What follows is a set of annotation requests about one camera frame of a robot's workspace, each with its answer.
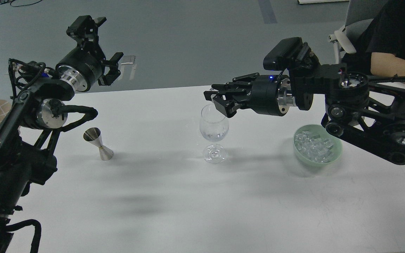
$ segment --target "black cable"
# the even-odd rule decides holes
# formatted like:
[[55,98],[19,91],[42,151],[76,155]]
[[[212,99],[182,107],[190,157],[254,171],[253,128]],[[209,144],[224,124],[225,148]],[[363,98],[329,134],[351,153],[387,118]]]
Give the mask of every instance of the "black cable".
[[48,70],[48,75],[55,77],[55,75],[56,75],[55,69],[53,69],[52,67],[46,67],[46,69]]
[[24,83],[20,83],[20,79],[26,77],[25,75],[19,76],[15,79],[15,84],[17,85],[17,87],[21,90],[22,88],[24,88],[24,86],[26,86],[26,84]]
[[395,75],[394,77],[370,77],[370,82],[405,82],[405,77],[399,77]]
[[349,74],[345,73],[342,71],[342,74],[344,75],[344,77],[346,77],[346,81],[347,81],[347,86],[351,85],[351,80],[349,78]]
[[83,113],[84,116],[75,122],[72,122],[66,126],[58,128],[61,132],[70,131],[73,128],[77,128],[78,126],[84,124],[87,121],[93,120],[97,117],[98,111],[93,107],[81,106],[81,105],[63,105],[57,108],[57,110],[53,110],[53,115],[61,115],[65,112],[78,112]]
[[8,77],[10,79],[10,84],[12,85],[12,104],[15,102],[17,95],[17,90],[16,87],[18,86],[16,81],[15,81],[15,70],[13,69],[14,64],[20,64],[20,65],[26,65],[26,63],[16,60],[16,59],[9,59],[8,60]]
[[15,223],[13,225],[8,225],[6,226],[6,231],[7,232],[14,232],[17,231],[18,229],[22,229],[26,226],[34,226],[34,237],[32,238],[32,243],[31,243],[31,253],[38,253],[38,248],[40,246],[40,237],[41,237],[41,224],[37,220],[25,220],[21,221],[19,223]]
[[282,79],[282,74],[284,74],[284,71],[285,71],[285,69],[283,71],[281,71],[281,73],[279,74],[278,80]]
[[17,1],[17,0],[13,0],[13,1],[11,1],[11,2],[10,2],[10,6],[12,6],[12,7],[29,6],[29,5],[38,4],[38,3],[42,2],[43,0],[39,0],[39,1],[35,2],[35,3],[28,4],[28,5],[12,5],[12,3],[13,3],[13,2],[15,2],[15,1]]
[[29,87],[31,87],[34,84],[34,82],[36,82],[37,79],[39,79],[41,77],[42,73],[45,71],[46,63],[37,63],[37,65],[41,66],[37,75],[35,75],[35,77],[32,78],[32,80],[29,83],[27,83],[27,85],[25,85],[24,88],[21,89],[20,93],[27,90]]

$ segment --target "gray floor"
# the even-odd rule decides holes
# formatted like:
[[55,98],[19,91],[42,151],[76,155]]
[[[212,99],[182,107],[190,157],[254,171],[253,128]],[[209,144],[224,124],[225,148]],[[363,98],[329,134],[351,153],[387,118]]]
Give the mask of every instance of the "gray floor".
[[281,40],[302,37],[322,64],[333,64],[327,36],[342,26],[348,2],[299,5],[297,0],[44,0],[0,5],[0,99],[11,95],[7,60],[54,67],[75,42],[65,31],[81,15],[106,16],[99,29],[106,56],[136,56],[111,87],[91,92],[224,83],[263,70]]

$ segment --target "bowl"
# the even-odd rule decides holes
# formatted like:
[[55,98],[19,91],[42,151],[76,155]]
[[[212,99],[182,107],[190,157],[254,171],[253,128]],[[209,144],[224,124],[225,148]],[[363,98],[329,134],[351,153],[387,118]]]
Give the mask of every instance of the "bowl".
[[[321,140],[329,139],[331,140],[331,144],[329,145],[329,150],[332,152],[330,153],[330,157],[328,160],[321,162],[321,161],[314,161],[306,157],[301,153],[300,150],[297,148],[297,142],[295,137],[297,134],[302,133],[302,131],[309,131],[313,134],[313,136],[319,135]],[[298,128],[298,130],[294,134],[294,139],[293,139],[293,149],[295,151],[296,157],[298,159],[305,163],[306,165],[309,166],[314,166],[314,167],[323,167],[329,164],[334,163],[336,160],[339,159],[339,157],[342,155],[342,141],[339,138],[336,138],[334,136],[331,136],[326,132],[326,129],[323,128],[321,125],[304,125]]]

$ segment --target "wine glass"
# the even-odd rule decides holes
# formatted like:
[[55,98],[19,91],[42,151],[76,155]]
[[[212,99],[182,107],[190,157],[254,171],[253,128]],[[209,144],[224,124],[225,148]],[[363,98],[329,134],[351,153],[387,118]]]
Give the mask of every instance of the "wine glass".
[[[199,131],[210,142],[224,139],[229,130],[227,117],[217,111],[214,104],[208,104],[201,110]],[[204,160],[209,163],[220,163],[226,159],[226,150],[219,144],[210,144],[202,152]]]

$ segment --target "black shirt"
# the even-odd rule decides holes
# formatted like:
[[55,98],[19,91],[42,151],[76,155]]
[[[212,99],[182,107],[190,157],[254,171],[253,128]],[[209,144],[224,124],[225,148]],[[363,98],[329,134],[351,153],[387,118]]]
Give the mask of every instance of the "black shirt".
[[372,52],[392,53],[405,60],[405,0],[389,0],[353,45],[357,53],[342,59],[349,71],[371,74]]

